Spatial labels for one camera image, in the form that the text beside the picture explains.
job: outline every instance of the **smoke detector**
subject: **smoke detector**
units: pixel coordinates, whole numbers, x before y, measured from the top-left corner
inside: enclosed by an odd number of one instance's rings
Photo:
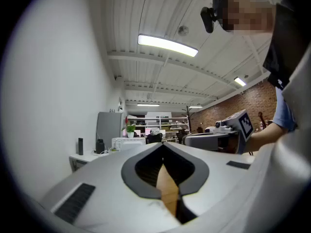
[[[186,36],[187,34],[189,34],[189,28],[187,26],[180,26],[178,28],[178,34],[180,36]]]

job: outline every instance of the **potted plant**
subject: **potted plant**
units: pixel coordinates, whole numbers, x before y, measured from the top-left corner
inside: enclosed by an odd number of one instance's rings
[[[134,137],[134,130],[136,128],[136,125],[126,125],[126,132],[127,132],[127,137],[128,138],[133,138]]]

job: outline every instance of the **gray refrigerator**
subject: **gray refrigerator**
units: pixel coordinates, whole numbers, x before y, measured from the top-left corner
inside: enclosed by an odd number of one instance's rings
[[[106,148],[111,148],[111,139],[122,137],[121,129],[124,126],[123,113],[99,112],[96,140],[99,138],[103,139]]]

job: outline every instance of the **desk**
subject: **desk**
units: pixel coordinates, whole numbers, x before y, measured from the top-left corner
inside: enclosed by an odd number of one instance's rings
[[[84,151],[83,155],[79,155],[76,153],[76,154],[72,154],[71,156],[69,156],[69,161],[70,161],[72,171],[76,171],[79,168],[86,165],[87,163],[94,161],[100,157],[109,155],[108,153],[104,153],[101,155],[95,155],[94,153],[92,154],[92,152],[93,150],[87,150],[87,151]]]

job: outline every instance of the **fluorescent light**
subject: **fluorescent light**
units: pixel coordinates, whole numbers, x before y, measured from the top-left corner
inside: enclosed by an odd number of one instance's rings
[[[138,103],[137,106],[160,106],[159,104],[145,104],[145,103]]]
[[[168,49],[189,55],[191,57],[194,57],[198,53],[198,49],[189,47],[179,42],[145,34],[140,34],[138,36],[138,44]]]
[[[236,77],[236,78],[234,79],[234,81],[235,81],[236,83],[239,83],[241,86],[245,86],[245,85],[246,85],[246,83],[245,83],[242,79],[240,79],[239,77]]]

